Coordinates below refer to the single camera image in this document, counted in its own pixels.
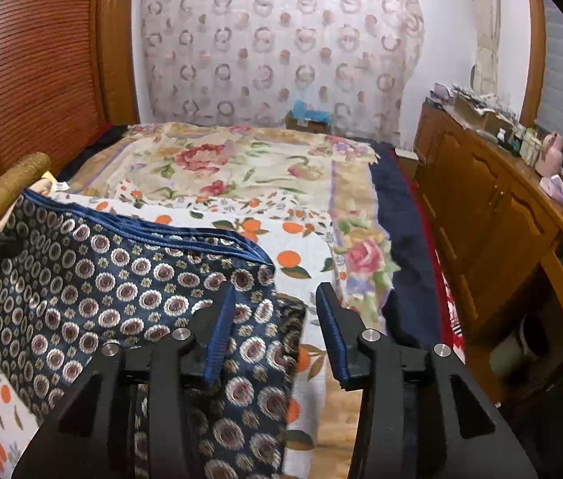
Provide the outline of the floral cream bedspread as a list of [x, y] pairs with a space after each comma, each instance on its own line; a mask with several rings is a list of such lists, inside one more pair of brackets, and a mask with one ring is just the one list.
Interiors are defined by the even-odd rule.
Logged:
[[360, 313], [368, 328], [383, 330], [381, 308], [398, 266], [378, 222], [370, 174], [377, 162], [368, 144], [326, 134], [182, 122], [130, 125], [119, 142], [81, 166], [69, 189], [108, 199], [120, 184], [129, 184], [133, 206], [178, 198], [263, 203], [274, 192], [289, 192], [301, 209], [328, 215], [343, 303]]

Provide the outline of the pink kettle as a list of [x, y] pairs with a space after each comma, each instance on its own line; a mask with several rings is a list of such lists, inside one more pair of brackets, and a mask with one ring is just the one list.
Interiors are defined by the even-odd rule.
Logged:
[[535, 171], [541, 177], [551, 177], [561, 171], [563, 137], [552, 132], [545, 136], [541, 151], [535, 164]]

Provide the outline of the gold patterned folded cloth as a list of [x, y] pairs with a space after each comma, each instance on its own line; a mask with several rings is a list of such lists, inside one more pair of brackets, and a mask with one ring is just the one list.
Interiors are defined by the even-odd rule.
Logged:
[[0, 176], [0, 218], [25, 189], [38, 182], [50, 169], [50, 157], [38, 151], [20, 158]]

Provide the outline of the blue item on box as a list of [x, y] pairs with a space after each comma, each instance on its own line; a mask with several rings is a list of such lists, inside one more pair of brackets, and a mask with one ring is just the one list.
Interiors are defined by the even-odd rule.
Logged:
[[303, 101], [295, 102], [285, 117], [288, 130], [306, 133], [329, 134], [331, 131], [331, 114], [328, 111], [315, 110]]

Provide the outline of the wooden louvered wardrobe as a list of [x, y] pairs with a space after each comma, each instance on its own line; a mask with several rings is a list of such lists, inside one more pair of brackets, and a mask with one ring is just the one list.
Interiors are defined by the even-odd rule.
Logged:
[[137, 119], [131, 0], [0, 0], [0, 176], [43, 152], [69, 180]]

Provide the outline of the clutter pile on sideboard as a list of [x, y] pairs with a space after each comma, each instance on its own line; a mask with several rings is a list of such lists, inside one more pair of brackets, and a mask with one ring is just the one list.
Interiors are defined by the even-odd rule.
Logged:
[[460, 85], [454, 84], [449, 88], [436, 83], [429, 96], [432, 102], [466, 128], [497, 132], [499, 129], [511, 130], [515, 126], [514, 116], [507, 115], [496, 104]]

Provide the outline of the navy blanket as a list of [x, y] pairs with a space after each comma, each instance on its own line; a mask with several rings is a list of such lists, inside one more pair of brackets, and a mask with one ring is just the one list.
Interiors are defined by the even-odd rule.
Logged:
[[391, 241], [390, 256], [398, 266], [393, 290], [381, 308], [388, 336], [396, 344], [429, 349], [443, 340], [430, 243], [408, 178], [397, 165], [392, 145], [371, 142], [378, 162], [370, 167], [378, 197], [378, 222]]

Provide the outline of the navy circle-patterned satin garment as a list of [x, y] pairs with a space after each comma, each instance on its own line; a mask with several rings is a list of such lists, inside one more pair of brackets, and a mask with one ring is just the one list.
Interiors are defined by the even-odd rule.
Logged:
[[61, 203], [17, 199], [0, 256], [0, 366], [38, 420], [107, 345], [169, 340], [214, 302], [225, 346], [188, 388], [201, 472], [276, 478], [305, 307], [275, 288], [271, 258], [228, 230], [158, 225]]

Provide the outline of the circle-patterned pink curtain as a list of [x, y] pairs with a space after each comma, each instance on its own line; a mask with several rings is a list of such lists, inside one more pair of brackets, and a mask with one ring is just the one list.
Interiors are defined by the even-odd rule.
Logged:
[[333, 132], [400, 136], [424, 39], [419, 0], [140, 0], [160, 121], [277, 128], [297, 106]]

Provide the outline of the orange-print white sheet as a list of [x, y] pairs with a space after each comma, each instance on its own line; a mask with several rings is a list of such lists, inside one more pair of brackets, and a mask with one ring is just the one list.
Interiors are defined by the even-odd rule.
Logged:
[[[306, 303], [299, 349], [298, 375], [289, 401], [289, 429], [297, 439], [285, 452], [283, 473], [289, 477], [314, 475], [319, 418], [326, 398], [325, 343], [319, 331], [315, 291], [323, 281], [335, 282], [331, 250], [331, 221], [325, 213], [303, 210], [289, 192], [274, 192], [263, 203], [232, 198], [212, 199], [204, 204], [195, 198], [172, 202], [148, 201], [141, 208], [130, 202], [133, 187], [120, 184], [108, 199], [72, 194], [66, 185], [40, 180], [35, 189], [61, 203], [77, 203], [87, 208], [137, 216], [159, 224], [186, 227], [235, 227], [254, 241], [275, 265], [278, 290]], [[37, 424], [0, 371], [0, 477], [12, 475], [17, 460], [35, 435]]]

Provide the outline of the wooden sideboard cabinet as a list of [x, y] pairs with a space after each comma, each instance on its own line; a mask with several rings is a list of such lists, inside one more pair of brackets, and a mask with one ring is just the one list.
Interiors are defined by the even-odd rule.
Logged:
[[563, 206], [540, 189], [536, 172], [430, 102], [421, 106], [416, 151], [420, 196], [467, 337], [500, 325], [536, 270], [563, 311]]

